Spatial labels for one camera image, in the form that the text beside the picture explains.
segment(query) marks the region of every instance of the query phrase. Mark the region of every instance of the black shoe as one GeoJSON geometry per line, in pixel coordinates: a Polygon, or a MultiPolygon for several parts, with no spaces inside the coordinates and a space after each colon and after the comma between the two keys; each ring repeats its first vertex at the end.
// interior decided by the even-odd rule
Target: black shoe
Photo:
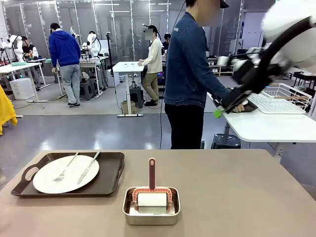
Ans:
{"type": "Polygon", "coordinates": [[[157,101],[151,100],[145,103],[145,106],[157,106],[157,101]]]}

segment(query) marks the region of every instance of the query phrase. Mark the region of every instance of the hand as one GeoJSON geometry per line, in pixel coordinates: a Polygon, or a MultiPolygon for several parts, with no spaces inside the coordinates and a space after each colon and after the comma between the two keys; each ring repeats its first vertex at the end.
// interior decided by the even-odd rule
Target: hand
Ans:
{"type": "Polygon", "coordinates": [[[234,111],[235,113],[240,113],[240,112],[242,112],[242,111],[244,111],[244,110],[245,110],[245,108],[243,107],[242,104],[239,104],[237,107],[235,107],[235,108],[233,109],[233,111],[234,111]]]}

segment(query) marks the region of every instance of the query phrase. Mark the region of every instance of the white dish rack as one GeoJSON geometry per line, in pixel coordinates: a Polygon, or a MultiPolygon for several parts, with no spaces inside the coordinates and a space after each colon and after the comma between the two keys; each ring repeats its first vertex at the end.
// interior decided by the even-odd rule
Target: white dish rack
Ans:
{"type": "Polygon", "coordinates": [[[284,83],[272,83],[260,94],[248,100],[265,114],[305,114],[312,96],[284,83]]]}

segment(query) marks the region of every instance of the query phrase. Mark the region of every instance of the white hoodie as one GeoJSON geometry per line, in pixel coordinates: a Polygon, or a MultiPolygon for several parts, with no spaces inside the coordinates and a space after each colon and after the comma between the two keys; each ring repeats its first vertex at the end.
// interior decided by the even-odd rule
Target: white hoodie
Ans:
{"type": "Polygon", "coordinates": [[[161,42],[158,37],[149,47],[148,58],[142,64],[143,66],[148,65],[147,73],[162,72],[161,42]]]}

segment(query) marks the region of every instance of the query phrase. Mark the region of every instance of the denim jacket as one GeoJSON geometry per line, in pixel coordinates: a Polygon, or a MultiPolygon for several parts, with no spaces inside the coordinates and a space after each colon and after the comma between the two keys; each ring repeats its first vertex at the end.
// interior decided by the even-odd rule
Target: denim jacket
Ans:
{"type": "Polygon", "coordinates": [[[207,92],[221,98],[228,94],[211,72],[205,51],[205,32],[186,12],[173,29],[167,53],[166,104],[204,108],[207,92]]]}

